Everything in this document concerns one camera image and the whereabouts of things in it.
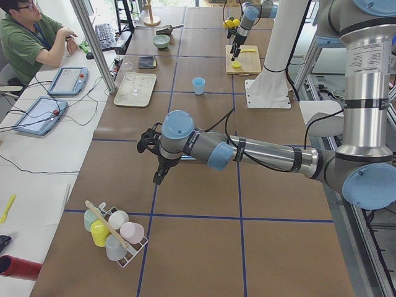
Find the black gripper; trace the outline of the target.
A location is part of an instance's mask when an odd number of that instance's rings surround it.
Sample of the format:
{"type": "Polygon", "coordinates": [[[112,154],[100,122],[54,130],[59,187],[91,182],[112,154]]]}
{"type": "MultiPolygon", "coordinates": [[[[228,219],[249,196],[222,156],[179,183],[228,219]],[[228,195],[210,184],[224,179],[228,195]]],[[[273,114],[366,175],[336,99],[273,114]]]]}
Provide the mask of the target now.
{"type": "Polygon", "coordinates": [[[230,30],[230,35],[234,36],[230,54],[231,54],[231,60],[234,61],[235,58],[237,58],[240,54],[240,46],[244,45],[247,37],[248,37],[248,32],[246,30],[230,30]]]}
{"type": "Polygon", "coordinates": [[[180,154],[172,155],[171,157],[164,157],[159,154],[158,158],[158,169],[154,174],[153,182],[156,185],[160,185],[169,172],[170,168],[176,166],[180,162],[180,154]]]}

